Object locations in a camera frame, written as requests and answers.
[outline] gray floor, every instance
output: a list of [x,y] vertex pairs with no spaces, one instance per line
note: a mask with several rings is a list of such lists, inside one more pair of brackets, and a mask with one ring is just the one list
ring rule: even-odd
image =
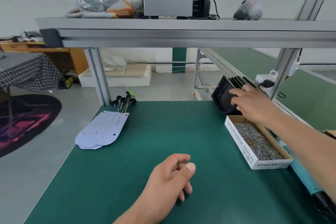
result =
[[[220,81],[219,71],[201,72],[212,86]],[[194,73],[152,73],[149,87],[132,87],[139,101],[196,100],[192,95]],[[125,95],[111,87],[111,97]],[[35,94],[18,88],[12,95]],[[90,122],[99,107],[94,88],[74,85],[69,90],[44,93],[57,97],[63,107],[56,120],[18,150],[0,158],[0,223],[22,224],[70,153],[76,135]],[[203,100],[211,97],[205,91]]]
[[336,70],[317,70],[312,72],[318,73],[320,75],[323,75],[329,79],[336,81]]

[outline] green workbench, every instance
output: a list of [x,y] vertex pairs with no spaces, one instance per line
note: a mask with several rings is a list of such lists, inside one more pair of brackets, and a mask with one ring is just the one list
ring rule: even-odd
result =
[[[211,48],[252,81],[268,74],[276,59],[249,48]],[[277,98],[301,119],[319,131],[336,129],[336,85],[297,70],[280,86],[287,97]]]
[[291,169],[251,170],[224,122],[212,101],[136,103],[114,143],[73,148],[25,224],[111,224],[173,153],[197,168],[193,193],[163,223],[330,223]]

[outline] gray cloth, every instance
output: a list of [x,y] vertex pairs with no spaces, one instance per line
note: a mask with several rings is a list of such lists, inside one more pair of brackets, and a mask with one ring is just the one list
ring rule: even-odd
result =
[[17,86],[38,92],[55,90],[61,74],[42,53],[3,53],[0,58],[0,88]]

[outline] table leg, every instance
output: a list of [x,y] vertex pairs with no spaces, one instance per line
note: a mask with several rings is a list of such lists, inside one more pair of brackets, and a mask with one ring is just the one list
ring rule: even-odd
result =
[[99,102],[103,106],[108,106],[111,104],[111,96],[99,50],[98,48],[86,48],[84,52],[89,63],[91,76],[95,81]]

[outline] power cord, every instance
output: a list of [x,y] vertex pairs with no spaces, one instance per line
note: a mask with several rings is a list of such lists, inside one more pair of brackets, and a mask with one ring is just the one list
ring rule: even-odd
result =
[[219,14],[218,14],[218,11],[217,11],[217,4],[216,4],[216,0],[213,0],[213,2],[215,3],[216,14],[217,14],[218,18],[221,18],[221,17],[219,16]]

